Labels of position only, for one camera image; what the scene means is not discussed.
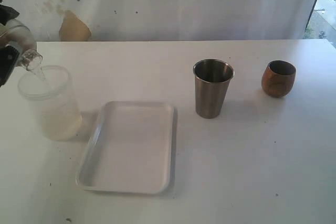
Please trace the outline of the clear glass jar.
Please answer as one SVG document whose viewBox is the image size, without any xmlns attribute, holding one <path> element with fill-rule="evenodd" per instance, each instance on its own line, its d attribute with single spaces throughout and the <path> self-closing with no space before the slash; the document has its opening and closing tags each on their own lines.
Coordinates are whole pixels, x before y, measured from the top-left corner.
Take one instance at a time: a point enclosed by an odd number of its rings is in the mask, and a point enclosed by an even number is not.
<svg viewBox="0 0 336 224">
<path fill-rule="evenodd" d="M 9 20 L 6 25 L 1 24 L 1 49 L 7 45 L 20 53 L 16 66 L 27 71 L 40 67 L 43 57 L 37 52 L 36 40 L 28 27 L 17 19 Z"/>
</svg>

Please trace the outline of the steel metal cup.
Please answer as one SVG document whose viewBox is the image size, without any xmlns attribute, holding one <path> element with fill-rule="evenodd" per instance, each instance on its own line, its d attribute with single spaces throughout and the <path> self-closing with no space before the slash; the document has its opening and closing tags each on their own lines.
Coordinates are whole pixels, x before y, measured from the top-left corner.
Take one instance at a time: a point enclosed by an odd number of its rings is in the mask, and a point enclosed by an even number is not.
<svg viewBox="0 0 336 224">
<path fill-rule="evenodd" d="M 193 74 L 196 113 L 205 119 L 216 118 L 234 76 L 232 66 L 218 59 L 204 59 L 193 66 Z"/>
</svg>

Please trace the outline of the brown wooden cup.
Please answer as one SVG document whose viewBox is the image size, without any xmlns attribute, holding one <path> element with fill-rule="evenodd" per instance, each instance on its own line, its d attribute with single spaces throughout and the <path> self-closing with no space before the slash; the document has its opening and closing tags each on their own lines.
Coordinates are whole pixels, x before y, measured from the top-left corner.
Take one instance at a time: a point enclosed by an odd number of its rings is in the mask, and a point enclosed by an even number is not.
<svg viewBox="0 0 336 224">
<path fill-rule="evenodd" d="M 296 77 L 296 68 L 289 62 L 282 60 L 271 61 L 262 76 L 263 91 L 273 97 L 282 98 L 292 89 Z"/>
</svg>

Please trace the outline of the frosted plastic container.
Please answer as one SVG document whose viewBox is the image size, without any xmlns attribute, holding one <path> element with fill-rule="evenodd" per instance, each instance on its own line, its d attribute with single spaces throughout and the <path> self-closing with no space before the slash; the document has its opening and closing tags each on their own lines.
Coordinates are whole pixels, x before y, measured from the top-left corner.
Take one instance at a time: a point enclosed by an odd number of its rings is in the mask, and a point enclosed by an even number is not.
<svg viewBox="0 0 336 224">
<path fill-rule="evenodd" d="M 18 81 L 18 92 L 28 101 L 43 136 L 64 141 L 77 134 L 82 116 L 65 67 L 48 65 L 25 73 Z"/>
</svg>

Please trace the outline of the white plastic tray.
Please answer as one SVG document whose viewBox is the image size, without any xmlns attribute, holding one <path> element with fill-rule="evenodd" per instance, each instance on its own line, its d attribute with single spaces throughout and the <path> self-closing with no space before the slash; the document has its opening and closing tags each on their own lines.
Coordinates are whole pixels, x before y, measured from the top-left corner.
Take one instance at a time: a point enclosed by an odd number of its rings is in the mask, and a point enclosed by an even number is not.
<svg viewBox="0 0 336 224">
<path fill-rule="evenodd" d="M 76 174 L 84 190 L 155 195 L 171 180 L 175 108 L 110 101 L 99 111 Z"/>
</svg>

